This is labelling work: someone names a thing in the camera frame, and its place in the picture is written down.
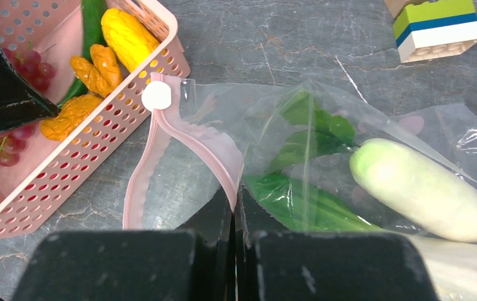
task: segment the plastic bag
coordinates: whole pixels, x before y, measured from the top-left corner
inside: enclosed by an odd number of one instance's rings
[[[153,110],[152,124],[128,186],[125,228],[178,226],[218,184],[233,208],[243,176],[260,205],[289,229],[408,235],[442,300],[477,300],[477,241],[437,238],[427,228],[441,234],[439,227],[419,226],[406,217],[413,212],[400,214],[373,198],[350,168],[363,142],[379,137],[423,153],[477,190],[477,118],[464,105],[388,118],[351,94],[317,82],[289,88],[196,85],[156,73],[142,96]],[[462,206],[427,209],[434,217],[441,210],[452,219],[465,212]]]

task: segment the white lego brick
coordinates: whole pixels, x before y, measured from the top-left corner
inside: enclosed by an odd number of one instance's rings
[[[477,21],[413,31],[398,47],[401,63],[460,55],[477,43]]]

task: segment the grape cluster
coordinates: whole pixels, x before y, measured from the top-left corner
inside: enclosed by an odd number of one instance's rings
[[[28,124],[9,132],[0,133],[0,166],[10,167],[19,162],[19,153],[26,148],[36,124]]]
[[[55,77],[55,69],[49,63],[43,63],[41,55],[35,50],[15,52],[3,48],[13,68],[24,77],[37,91],[44,93],[50,87],[50,80]]]

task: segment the pink zipper seal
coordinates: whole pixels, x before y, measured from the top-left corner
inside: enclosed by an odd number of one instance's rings
[[[181,78],[152,72],[151,79],[142,92],[142,103],[152,112],[150,132],[142,157],[127,185],[123,228],[142,229],[150,178],[172,137],[192,150],[210,168],[234,212],[244,169],[244,157],[236,143],[228,134],[213,127],[189,124],[181,119]]]

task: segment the lego block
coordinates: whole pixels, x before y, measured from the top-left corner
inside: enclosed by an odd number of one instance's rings
[[[399,45],[401,63],[460,55],[477,43],[477,21],[411,31]]]
[[[427,0],[384,0],[391,16],[396,19],[402,10],[409,4],[421,4]]]
[[[440,0],[419,5],[410,4],[393,23],[393,33],[397,40],[409,26],[429,29],[473,21],[477,21],[473,0]]]

